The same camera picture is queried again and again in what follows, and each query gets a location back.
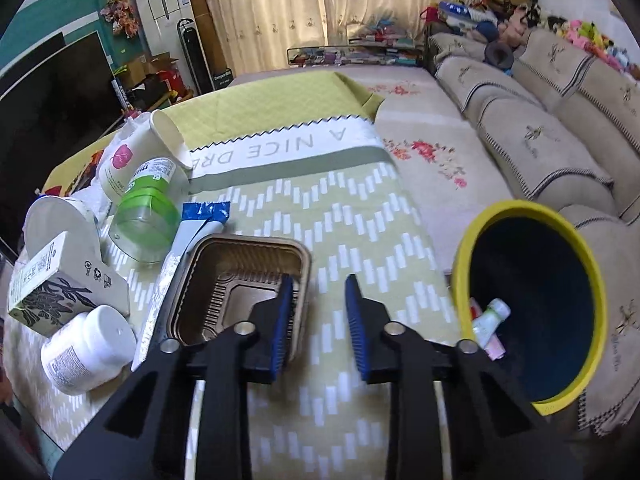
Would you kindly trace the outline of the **green coconut water bottle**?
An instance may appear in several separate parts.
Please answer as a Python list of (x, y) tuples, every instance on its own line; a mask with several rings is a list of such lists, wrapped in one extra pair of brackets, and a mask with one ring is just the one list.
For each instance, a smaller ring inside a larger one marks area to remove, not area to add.
[(491, 300), (483, 313), (472, 323), (475, 341), (480, 348), (485, 348), (498, 326), (511, 314), (509, 306), (501, 299)]

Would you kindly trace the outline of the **pink strawberry milk carton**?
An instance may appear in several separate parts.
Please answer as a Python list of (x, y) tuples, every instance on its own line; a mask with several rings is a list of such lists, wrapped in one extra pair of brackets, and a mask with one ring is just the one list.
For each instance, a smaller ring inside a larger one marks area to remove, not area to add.
[[(475, 324), (475, 321), (483, 314), (483, 309), (474, 298), (470, 299), (470, 311), (472, 324)], [(484, 349), (493, 361), (501, 360), (506, 355), (506, 349), (496, 334), (491, 335)]]

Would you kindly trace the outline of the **yellow rimmed dark trash bin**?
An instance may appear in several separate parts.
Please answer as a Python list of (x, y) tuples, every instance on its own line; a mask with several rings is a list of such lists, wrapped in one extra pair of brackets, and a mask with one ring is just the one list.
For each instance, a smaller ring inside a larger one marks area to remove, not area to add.
[(552, 209), (526, 200), (485, 208), (458, 245), (451, 297), (464, 338), (473, 335), (472, 301), (508, 305), (498, 364), (541, 415), (574, 403), (596, 374), (608, 331), (605, 284), (584, 238)]

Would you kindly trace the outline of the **brown plastic food tray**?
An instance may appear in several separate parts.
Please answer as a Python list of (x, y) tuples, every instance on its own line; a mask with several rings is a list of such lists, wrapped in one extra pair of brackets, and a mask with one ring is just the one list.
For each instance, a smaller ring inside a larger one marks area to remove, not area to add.
[(178, 282), (159, 318), (166, 335), (182, 344), (215, 338), (244, 321), (258, 302), (277, 296), (282, 278), (293, 281), (294, 310), (288, 321), (288, 360), (303, 341), (311, 253), (297, 240), (213, 234), (195, 245), (177, 273)]

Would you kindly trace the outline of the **white blue flat box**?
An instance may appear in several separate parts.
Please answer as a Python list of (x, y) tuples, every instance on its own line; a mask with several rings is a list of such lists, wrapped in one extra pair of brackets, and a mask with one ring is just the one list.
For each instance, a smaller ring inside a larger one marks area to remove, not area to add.
[(219, 234), (230, 218), (230, 202), (185, 203), (174, 241), (155, 281), (146, 315), (138, 336), (131, 370), (136, 370), (149, 352), (160, 308), (178, 273), (179, 266), (204, 237)]

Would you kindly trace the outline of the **patterned table cloth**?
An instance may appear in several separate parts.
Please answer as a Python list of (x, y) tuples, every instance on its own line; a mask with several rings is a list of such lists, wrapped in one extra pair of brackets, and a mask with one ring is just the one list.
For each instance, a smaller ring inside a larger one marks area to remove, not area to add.
[(229, 202), (230, 234), (295, 240), (311, 255), (296, 356), (248, 394), (255, 477), (382, 478), (390, 392), (360, 379), (345, 281), (356, 275), (424, 337), (459, 338), (451, 261), (425, 222), (427, 200), (452, 185), (426, 149), (470, 126), (429, 73), (405, 67), (242, 76), (168, 116), (209, 170), (194, 200)]

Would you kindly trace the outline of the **green clear plastic cup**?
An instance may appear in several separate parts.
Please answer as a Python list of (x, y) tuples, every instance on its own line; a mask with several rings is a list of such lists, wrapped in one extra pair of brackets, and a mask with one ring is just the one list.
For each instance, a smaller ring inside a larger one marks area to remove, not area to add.
[(171, 158), (144, 162), (129, 181), (116, 208), (108, 235), (137, 262), (162, 262), (181, 222), (189, 179)]

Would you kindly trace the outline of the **white plastic jar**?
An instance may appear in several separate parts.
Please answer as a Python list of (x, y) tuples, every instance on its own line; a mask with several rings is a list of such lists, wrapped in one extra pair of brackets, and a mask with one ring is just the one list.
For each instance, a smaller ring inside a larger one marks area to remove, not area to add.
[(126, 318), (101, 304), (74, 316), (41, 347), (40, 360), (50, 383), (79, 396), (117, 377), (134, 358), (137, 339)]

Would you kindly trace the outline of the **green tea carton box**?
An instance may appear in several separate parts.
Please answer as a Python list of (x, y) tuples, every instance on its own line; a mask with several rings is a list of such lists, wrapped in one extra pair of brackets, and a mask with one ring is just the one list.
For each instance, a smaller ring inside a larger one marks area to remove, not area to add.
[(75, 315), (102, 304), (128, 316), (126, 280), (63, 231), (13, 275), (8, 315), (50, 337)]

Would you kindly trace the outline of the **low glass shelf clutter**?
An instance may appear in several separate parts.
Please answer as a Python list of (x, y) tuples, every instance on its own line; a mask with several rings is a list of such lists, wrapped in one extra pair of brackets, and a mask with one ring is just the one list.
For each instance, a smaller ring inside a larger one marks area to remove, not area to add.
[(296, 47), (286, 50), (289, 66), (423, 65), (424, 42), (407, 38), (389, 44), (381, 41), (351, 41), (339, 46)]

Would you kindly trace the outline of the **cardboard boxes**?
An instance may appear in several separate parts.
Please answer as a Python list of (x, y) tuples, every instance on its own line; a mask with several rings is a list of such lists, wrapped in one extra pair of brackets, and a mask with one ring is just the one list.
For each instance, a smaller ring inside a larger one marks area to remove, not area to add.
[(115, 72), (115, 77), (126, 90), (130, 90), (142, 84), (147, 76), (157, 75), (160, 70), (177, 68), (176, 62), (177, 59), (169, 52), (151, 56), (142, 54), (120, 66)]

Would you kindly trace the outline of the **beige sofa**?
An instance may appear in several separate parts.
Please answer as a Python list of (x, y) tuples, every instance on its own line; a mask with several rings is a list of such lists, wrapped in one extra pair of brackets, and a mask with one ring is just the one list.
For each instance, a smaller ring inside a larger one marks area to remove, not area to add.
[(486, 44), (439, 32), (425, 63), (522, 200), (582, 234), (606, 291), (603, 356), (578, 396), (577, 425), (599, 436), (639, 405), (639, 90), (612, 67), (538, 29), (505, 73)]

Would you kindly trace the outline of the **black tower fan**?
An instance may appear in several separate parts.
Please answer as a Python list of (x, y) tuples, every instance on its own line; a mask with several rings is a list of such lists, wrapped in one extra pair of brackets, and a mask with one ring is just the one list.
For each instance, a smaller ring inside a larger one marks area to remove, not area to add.
[(215, 90), (200, 35), (192, 18), (182, 18), (177, 23), (180, 44), (198, 94)]

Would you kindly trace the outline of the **black flat television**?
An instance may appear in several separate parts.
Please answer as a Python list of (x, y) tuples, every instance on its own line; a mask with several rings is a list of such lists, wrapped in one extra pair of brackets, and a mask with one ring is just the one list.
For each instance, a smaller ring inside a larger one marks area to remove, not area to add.
[(122, 118), (96, 32), (32, 68), (1, 95), (1, 252), (18, 256), (25, 214), (52, 169)]

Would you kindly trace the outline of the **paper flower wall decoration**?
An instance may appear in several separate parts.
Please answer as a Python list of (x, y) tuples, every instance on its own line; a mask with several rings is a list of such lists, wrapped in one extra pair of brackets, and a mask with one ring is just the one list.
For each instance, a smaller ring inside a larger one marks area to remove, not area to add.
[(106, 0), (100, 15), (111, 25), (114, 36), (124, 35), (127, 39), (137, 36), (140, 22), (134, 0)]

